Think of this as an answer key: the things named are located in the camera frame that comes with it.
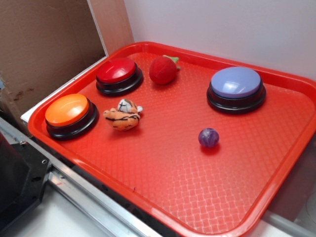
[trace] red tray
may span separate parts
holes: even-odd
[[[174,81],[156,85],[149,66],[158,55],[177,56]],[[109,98],[96,88],[105,61],[127,57],[144,73],[132,93]],[[230,66],[256,70],[264,82],[264,105],[244,115],[209,107],[212,75]],[[87,134],[55,141],[46,131],[47,107],[61,96],[81,93],[100,119]],[[104,110],[122,98],[141,105],[141,121],[120,132],[108,126]],[[152,42],[122,48],[42,104],[29,131],[120,195],[184,237],[240,236],[253,227],[316,130],[316,82],[244,63]],[[198,134],[218,131],[220,142],[203,149]]]

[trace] tiger plush toy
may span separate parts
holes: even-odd
[[[139,113],[143,107],[137,106],[134,102],[122,99],[118,108],[106,110],[103,117],[106,122],[114,129],[119,131],[127,131],[138,125],[140,121]]]

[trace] cardboard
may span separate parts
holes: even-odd
[[[87,0],[105,51],[116,50],[134,43],[124,0]]]
[[[0,2],[0,110],[20,116],[105,56],[86,0]]]

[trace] button cap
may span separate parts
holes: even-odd
[[[136,70],[135,62],[128,58],[113,59],[103,64],[97,71],[100,82],[111,84],[129,78]]]
[[[210,87],[219,96],[239,99],[254,94],[260,81],[259,74],[250,68],[230,67],[215,73]]]
[[[46,121],[55,127],[70,125],[82,118],[89,109],[84,95],[70,94],[54,101],[46,110]]]

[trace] plush strawberry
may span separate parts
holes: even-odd
[[[178,60],[178,57],[158,56],[149,68],[150,79],[161,85],[171,82],[179,69],[176,65]]]

